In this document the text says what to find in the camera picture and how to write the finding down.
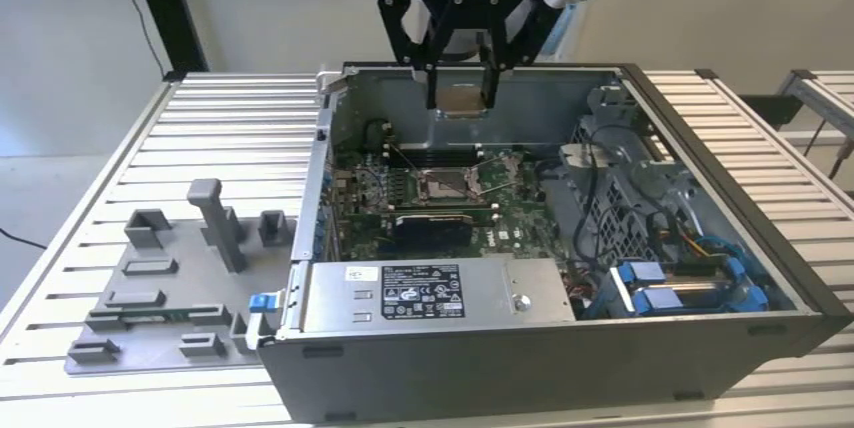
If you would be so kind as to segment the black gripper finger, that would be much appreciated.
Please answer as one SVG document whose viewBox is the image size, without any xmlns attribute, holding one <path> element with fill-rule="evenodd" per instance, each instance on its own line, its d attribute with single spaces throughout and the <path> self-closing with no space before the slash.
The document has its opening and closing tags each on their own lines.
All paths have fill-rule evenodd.
<svg viewBox="0 0 854 428">
<path fill-rule="evenodd" d="M 437 108 L 438 64 L 462 19 L 465 0 L 427 0 L 430 18 L 423 39 L 417 43 L 403 27 L 413 0 L 377 0 L 381 18 L 399 65 L 426 75 L 426 108 Z"/>
<path fill-rule="evenodd" d="M 507 18 L 525 10 L 515 35 L 509 37 Z M 486 9 L 486 33 L 489 44 L 481 46 L 481 62 L 485 68 L 481 86 L 483 106 L 495 106 L 501 75 L 517 66 L 530 65 L 542 49 L 546 38 L 558 21 L 558 10 L 543 0 L 522 0 L 514 9 L 498 1 Z"/>
</svg>

